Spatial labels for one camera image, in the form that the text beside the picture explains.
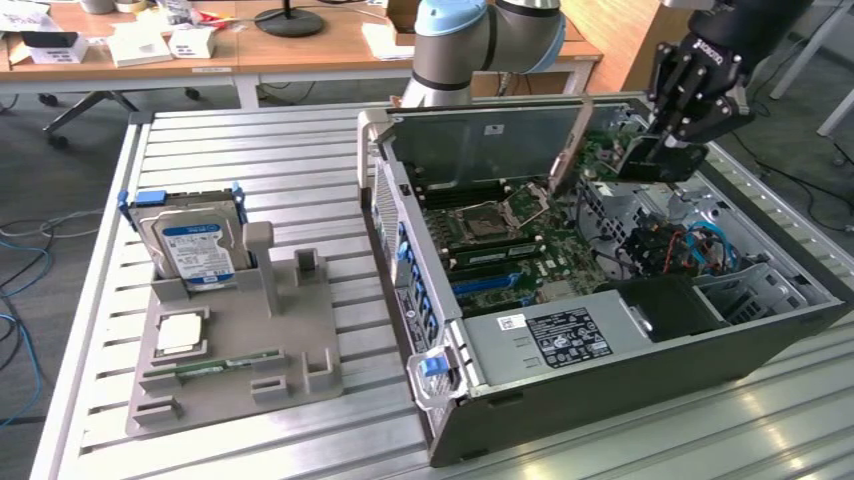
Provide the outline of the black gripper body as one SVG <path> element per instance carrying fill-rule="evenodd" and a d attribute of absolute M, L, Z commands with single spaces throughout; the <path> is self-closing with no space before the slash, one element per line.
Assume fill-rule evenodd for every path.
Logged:
<path fill-rule="evenodd" d="M 704 70 L 704 88 L 732 88 L 751 77 L 811 1 L 712 1 L 688 19 L 684 50 Z"/>

